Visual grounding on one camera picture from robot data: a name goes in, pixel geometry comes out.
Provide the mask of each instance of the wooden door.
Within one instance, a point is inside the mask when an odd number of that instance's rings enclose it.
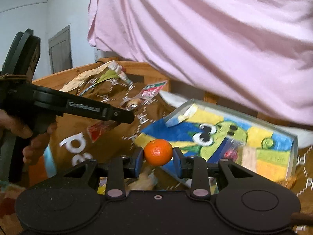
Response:
[[[71,56],[70,26],[49,39],[51,73],[73,68]]]

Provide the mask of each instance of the bolt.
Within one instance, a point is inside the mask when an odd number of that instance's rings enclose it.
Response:
[[[156,200],[160,200],[160,199],[162,199],[163,197],[162,197],[161,195],[155,195],[154,198],[155,198]]]
[[[209,192],[206,189],[199,188],[199,189],[195,189],[193,191],[193,194],[198,197],[204,197],[204,196],[207,196]]]
[[[123,195],[123,191],[121,191],[120,189],[111,189],[108,191],[107,194],[110,197],[119,197],[119,196]]]

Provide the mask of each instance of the finger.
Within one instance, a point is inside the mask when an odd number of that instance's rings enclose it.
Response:
[[[57,122],[54,122],[51,125],[49,125],[47,133],[51,135],[57,129],[57,126],[58,126]]]
[[[0,110],[0,127],[10,130],[16,136],[29,138],[32,130],[16,117],[9,116],[4,110]]]
[[[46,132],[43,134],[39,134],[37,137],[33,138],[30,145],[35,149],[44,150],[50,141],[50,135]]]
[[[23,161],[27,160],[25,163],[26,164],[36,164],[37,161],[39,160],[40,156],[43,155],[44,150],[38,150],[34,149],[31,146],[25,147],[23,149]]]
[[[40,157],[28,159],[26,157],[23,157],[23,162],[27,165],[35,165],[38,163]]]

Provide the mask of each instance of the circular pad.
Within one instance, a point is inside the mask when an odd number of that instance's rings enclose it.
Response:
[[[277,206],[278,199],[270,192],[254,190],[245,193],[242,196],[242,202],[246,207],[252,210],[269,211]]]
[[[16,200],[22,224],[36,231],[66,231],[90,220],[101,205],[91,188],[28,189]]]
[[[291,214],[300,211],[296,195],[279,185],[252,189],[229,184],[217,195],[215,205],[227,221],[250,232],[285,229]]]

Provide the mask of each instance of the cartoon frog drawing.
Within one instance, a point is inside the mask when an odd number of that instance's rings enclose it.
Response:
[[[221,121],[212,124],[194,124],[203,132],[188,132],[195,146],[183,147],[182,150],[194,152],[195,155],[203,157],[206,161],[218,150],[226,138],[235,139],[246,143],[247,132],[232,121]]]

